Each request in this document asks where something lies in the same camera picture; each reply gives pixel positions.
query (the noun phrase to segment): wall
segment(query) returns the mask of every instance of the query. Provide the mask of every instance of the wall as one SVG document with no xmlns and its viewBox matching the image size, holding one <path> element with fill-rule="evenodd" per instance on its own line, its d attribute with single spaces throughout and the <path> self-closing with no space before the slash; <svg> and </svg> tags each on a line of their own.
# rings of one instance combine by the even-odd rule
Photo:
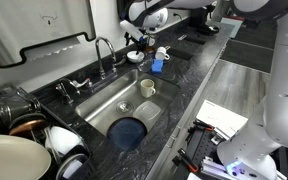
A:
<svg viewBox="0 0 288 180">
<path fill-rule="evenodd" d="M 125 47 L 124 31 L 119 27 L 115 0 L 90 0 L 97 36 L 108 38 L 115 50 Z M 189 15 L 188 11 L 170 10 L 168 26 L 179 22 L 173 17 L 173 12 L 179 13 L 183 19 Z M 101 55 L 108 55 L 107 47 L 101 48 Z M 46 56 L 42 59 L 27 62 L 21 66 L 0 69 L 0 85 L 12 82 L 26 91 L 33 91 L 62 76 L 69 74 L 97 60 L 95 43 L 82 43 L 73 49 L 62 51 L 59 54 Z"/>
</svg>

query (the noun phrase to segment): bowl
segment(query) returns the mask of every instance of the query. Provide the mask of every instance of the bowl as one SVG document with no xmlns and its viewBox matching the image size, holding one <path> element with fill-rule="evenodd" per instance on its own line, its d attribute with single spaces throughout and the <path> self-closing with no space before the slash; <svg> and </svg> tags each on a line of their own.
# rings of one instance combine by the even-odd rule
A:
<svg viewBox="0 0 288 180">
<path fill-rule="evenodd" d="M 82 139 L 73 132 L 53 126 L 50 131 L 50 137 L 45 140 L 46 149 L 54 149 L 59 152 L 60 156 L 64 156 L 75 146 L 82 143 Z"/>
<path fill-rule="evenodd" d="M 137 51 L 130 51 L 127 53 L 127 58 L 132 63 L 139 63 L 144 59 L 144 53 Z"/>
</svg>

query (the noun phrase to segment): plate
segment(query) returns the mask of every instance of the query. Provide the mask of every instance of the plate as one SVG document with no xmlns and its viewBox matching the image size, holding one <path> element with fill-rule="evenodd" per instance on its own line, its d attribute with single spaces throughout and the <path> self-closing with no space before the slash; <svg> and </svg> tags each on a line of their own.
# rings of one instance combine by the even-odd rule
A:
<svg viewBox="0 0 288 180">
<path fill-rule="evenodd" d="M 39 179 L 51 164 L 49 152 L 40 144 L 0 135 L 0 180 Z"/>
</svg>

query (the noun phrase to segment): kitchen sink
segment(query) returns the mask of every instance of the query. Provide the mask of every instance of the kitchen sink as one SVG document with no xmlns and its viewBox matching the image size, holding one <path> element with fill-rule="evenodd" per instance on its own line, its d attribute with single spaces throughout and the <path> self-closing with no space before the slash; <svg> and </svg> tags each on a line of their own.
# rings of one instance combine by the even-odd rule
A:
<svg viewBox="0 0 288 180">
<path fill-rule="evenodd" d="M 149 98 L 141 95 L 140 82 L 143 79 L 151 79 L 155 84 L 156 93 Z M 150 114 L 151 109 L 147 116 L 142 116 L 146 118 L 136 117 L 145 125 L 148 133 L 179 90 L 180 88 L 172 83 L 134 69 L 84 101 L 76 107 L 75 112 L 106 136 L 115 121 L 124 117 L 134 117 L 138 107 L 150 101 L 151 104 L 157 105 L 151 106 L 155 108 L 155 114 Z"/>
</svg>

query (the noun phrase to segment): white mug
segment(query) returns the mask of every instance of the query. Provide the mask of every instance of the white mug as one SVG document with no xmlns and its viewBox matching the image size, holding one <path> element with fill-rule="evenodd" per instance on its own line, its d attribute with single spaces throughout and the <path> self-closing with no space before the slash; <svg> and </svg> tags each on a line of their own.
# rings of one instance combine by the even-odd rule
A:
<svg viewBox="0 0 288 180">
<path fill-rule="evenodd" d="M 144 79 L 141 81 L 141 93 L 145 98 L 149 98 L 156 93 L 154 89 L 154 81 L 150 79 Z"/>
<path fill-rule="evenodd" d="M 166 49 L 164 47 L 159 47 L 156 50 L 155 59 L 160 59 L 160 60 L 166 59 L 166 60 L 169 60 L 170 56 L 168 54 L 166 54 Z"/>
</svg>

